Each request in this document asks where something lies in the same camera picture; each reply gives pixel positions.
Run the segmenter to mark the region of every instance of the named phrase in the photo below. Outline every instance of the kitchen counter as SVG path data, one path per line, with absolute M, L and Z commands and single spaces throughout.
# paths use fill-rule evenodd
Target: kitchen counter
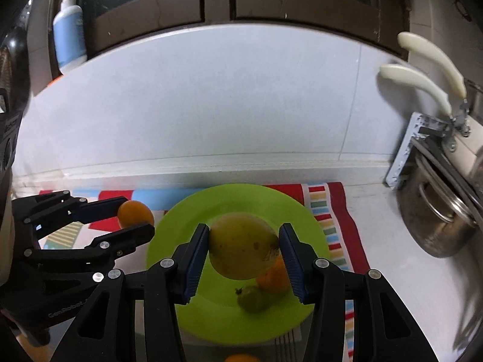
M 399 294 L 439 362 L 454 362 L 481 320 L 483 278 L 472 241 L 453 257 L 434 258 L 407 231 L 395 192 L 382 184 L 344 188 L 369 265 Z

